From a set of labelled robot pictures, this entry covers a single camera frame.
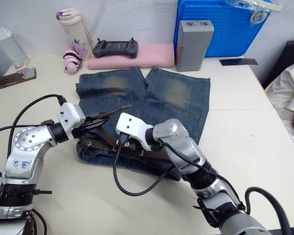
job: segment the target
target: jeans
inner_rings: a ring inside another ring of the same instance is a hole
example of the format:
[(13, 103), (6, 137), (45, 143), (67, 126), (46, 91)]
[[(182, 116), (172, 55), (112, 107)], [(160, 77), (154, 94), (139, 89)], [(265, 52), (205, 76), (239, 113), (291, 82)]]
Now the jeans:
[[(188, 130), (191, 138), (199, 142), (209, 110), (210, 79), (195, 78), (152, 68), (146, 78), (139, 68), (83, 74), (76, 84), (80, 107), (84, 114), (109, 112), (131, 104), (124, 112), (156, 125), (176, 118)], [(120, 113), (113, 114), (103, 128), (115, 138), (115, 127)], [(100, 140), (93, 131), (89, 138)], [(100, 165), (112, 165), (116, 152), (108, 146), (104, 150), (77, 145), (79, 158)], [(169, 160), (150, 159), (133, 154), (121, 154), (118, 166), (154, 175), (161, 175), (172, 163)], [(179, 180), (175, 168), (167, 178)]]

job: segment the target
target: white table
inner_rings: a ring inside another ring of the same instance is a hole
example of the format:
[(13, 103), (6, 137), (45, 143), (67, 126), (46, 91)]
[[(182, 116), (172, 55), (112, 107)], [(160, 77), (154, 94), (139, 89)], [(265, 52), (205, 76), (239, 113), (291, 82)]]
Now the white table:
[[(36, 56), (30, 65), (37, 68), (37, 79), (0, 90), (0, 127), (10, 125), (25, 105), (46, 94), (64, 94), (68, 102), (78, 103), (74, 84), (79, 75), (98, 72), (85, 64), (77, 74), (65, 74), (61, 55)], [(142, 71), (147, 75), (149, 69)], [(210, 111), (199, 143), (207, 159), (232, 183), (242, 200), (250, 186), (272, 193), (294, 227), (294, 144), (250, 67), (223, 67), (219, 58), (207, 58), (200, 71), (183, 74), (211, 78)], [(58, 109), (56, 98), (42, 101), (26, 112), (20, 124), (57, 120)], [(8, 132), (1, 132), (0, 170), (7, 139)], [(155, 180), (125, 169), (118, 172), (130, 191), (141, 191)], [(48, 151), (37, 188), (53, 191), (52, 195), (34, 197), (49, 235), (219, 232), (193, 209), (196, 196), (188, 183), (164, 179), (144, 196), (127, 196), (115, 185), (111, 167), (79, 161), (71, 142)], [(251, 194), (251, 214), (267, 229), (280, 227), (274, 209), (256, 193)]]

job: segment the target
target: gray battery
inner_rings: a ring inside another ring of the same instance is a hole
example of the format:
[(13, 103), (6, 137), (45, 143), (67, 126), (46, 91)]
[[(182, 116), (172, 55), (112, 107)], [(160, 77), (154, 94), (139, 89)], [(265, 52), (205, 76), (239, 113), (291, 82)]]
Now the gray battery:
[(180, 21), (175, 54), (177, 71), (200, 70), (213, 33), (211, 21)]

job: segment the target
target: game controller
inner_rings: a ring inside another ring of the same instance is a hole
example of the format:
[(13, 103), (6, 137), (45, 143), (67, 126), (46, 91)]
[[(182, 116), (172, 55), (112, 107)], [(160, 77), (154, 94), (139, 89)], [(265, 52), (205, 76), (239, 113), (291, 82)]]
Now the game controller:
[(136, 58), (138, 43), (133, 38), (130, 41), (107, 42), (98, 38), (98, 43), (93, 49), (95, 57), (100, 58), (104, 55), (128, 55), (132, 59)]

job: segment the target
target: blue plastic crate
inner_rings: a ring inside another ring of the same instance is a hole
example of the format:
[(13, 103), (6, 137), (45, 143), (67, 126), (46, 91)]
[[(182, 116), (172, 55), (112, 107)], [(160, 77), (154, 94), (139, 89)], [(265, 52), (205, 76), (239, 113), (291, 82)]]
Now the blue plastic crate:
[(174, 50), (176, 50), (180, 20), (210, 20), (215, 32), (205, 57), (241, 56), (247, 51), (266, 21), (252, 26), (251, 15), (251, 11), (230, 6), (221, 0), (179, 0)]

